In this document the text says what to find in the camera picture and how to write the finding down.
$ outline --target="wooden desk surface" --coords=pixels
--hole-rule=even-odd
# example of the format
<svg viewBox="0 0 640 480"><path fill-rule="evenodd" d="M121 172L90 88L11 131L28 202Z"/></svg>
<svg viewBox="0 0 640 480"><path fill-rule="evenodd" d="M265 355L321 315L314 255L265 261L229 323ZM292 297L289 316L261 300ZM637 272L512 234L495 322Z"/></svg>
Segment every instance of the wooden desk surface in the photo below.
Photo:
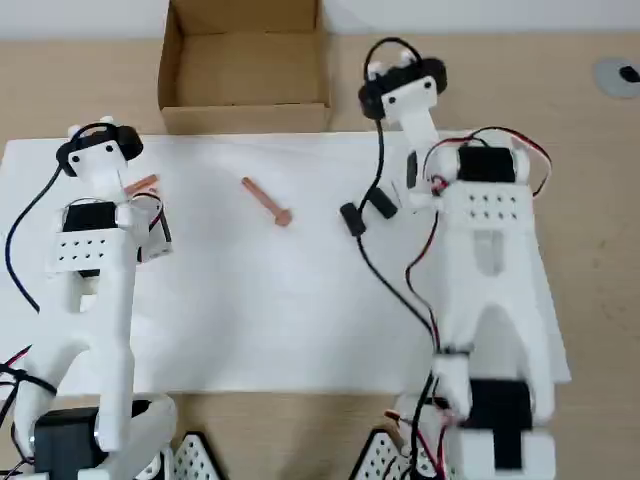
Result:
<svg viewBox="0 0 640 480"><path fill-rule="evenodd" d="M330 44L334 130L370 129L356 90L374 37ZM538 231L574 381L553 422L566 480L635 479L640 470L640 99L601 95L601 56L640 62L640 34L409 37L440 56L450 87L441 128L511 126L555 161ZM111 114L164 133L156 106L160 42L0 43L0 144L60 137ZM204 428L232 478L345 479L385 396L216 394L178 397L182 428ZM0 459L13 458L3 435Z"/></svg>

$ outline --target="white plastic bracket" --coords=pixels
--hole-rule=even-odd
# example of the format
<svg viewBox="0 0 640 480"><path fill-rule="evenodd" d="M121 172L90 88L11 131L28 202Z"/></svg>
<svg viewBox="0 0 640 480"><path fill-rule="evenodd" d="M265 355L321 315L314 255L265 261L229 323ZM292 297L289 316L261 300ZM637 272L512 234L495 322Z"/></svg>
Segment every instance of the white plastic bracket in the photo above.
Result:
<svg viewBox="0 0 640 480"><path fill-rule="evenodd" d="M418 151L438 141L438 132L430 109L438 104L438 89L433 77L424 77L382 96L391 124L400 123L411 147Z"/></svg>

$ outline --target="open cardboard box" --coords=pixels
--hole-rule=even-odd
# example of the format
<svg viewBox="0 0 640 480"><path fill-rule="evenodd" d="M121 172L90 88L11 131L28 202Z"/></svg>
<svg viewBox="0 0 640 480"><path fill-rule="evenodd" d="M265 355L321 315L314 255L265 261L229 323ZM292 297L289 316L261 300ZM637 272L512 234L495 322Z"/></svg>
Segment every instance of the open cardboard box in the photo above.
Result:
<svg viewBox="0 0 640 480"><path fill-rule="evenodd" d="M320 0L171 0L158 103L172 134L319 132Z"/></svg>

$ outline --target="3d printed robot arm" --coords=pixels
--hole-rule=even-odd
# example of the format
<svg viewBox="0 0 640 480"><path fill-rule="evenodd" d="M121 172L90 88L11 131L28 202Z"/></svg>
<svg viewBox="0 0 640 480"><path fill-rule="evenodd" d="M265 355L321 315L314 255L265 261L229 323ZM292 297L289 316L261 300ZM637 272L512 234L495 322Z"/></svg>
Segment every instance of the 3d printed robot arm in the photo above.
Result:
<svg viewBox="0 0 640 480"><path fill-rule="evenodd" d="M148 238L150 219L129 201L121 174L143 145L133 128L116 126L110 117L72 127L69 134L58 162L100 200L68 205L56 221L42 314L58 328L33 345L25 369L57 388L86 352L100 379L100 404L97 410L49 412L53 396L23 383L14 413L16 436L25 456L35 454L36 475L26 478L44 478L45 472L58 480L133 478L161 450L170 464L167 447L176 422L169 397L133 398L133 291L137 252ZM77 455L64 455L65 442L73 442ZM165 475L171 478L173 468Z"/></svg>
<svg viewBox="0 0 640 480"><path fill-rule="evenodd" d="M409 206L434 209L439 219L427 275L440 334L432 370L438 396L457 417L446 436L447 462L465 480L551 480L553 439L540 427L553 414L554 383L533 268L540 254L528 156L510 141L491 146L464 136L447 147L451 139L439 139L429 109L447 85L440 60L421 58L411 48L399 65L385 70L371 63L366 73L359 92L363 113L399 123L410 146ZM500 330L496 338L516 343L521 354L506 359L502 351L514 348L497 343L476 362L477 335L486 325ZM420 418L425 431L432 420ZM368 465L362 465L353 478L366 477Z"/></svg>

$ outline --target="perforated metal bracket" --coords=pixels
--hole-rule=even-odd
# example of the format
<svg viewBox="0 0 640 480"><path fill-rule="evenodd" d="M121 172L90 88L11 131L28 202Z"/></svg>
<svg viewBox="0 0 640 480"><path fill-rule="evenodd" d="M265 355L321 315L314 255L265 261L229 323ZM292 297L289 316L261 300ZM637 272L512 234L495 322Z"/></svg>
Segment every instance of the perforated metal bracket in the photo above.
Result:
<svg viewBox="0 0 640 480"><path fill-rule="evenodd" d="M393 439L383 429L374 429L365 444L350 480L400 480L409 468L410 457L403 456ZM422 447L418 450L418 471L424 477L435 476L435 470Z"/></svg>
<svg viewBox="0 0 640 480"><path fill-rule="evenodd" d="M175 453L175 480L227 480L215 454L200 432L190 432Z"/></svg>

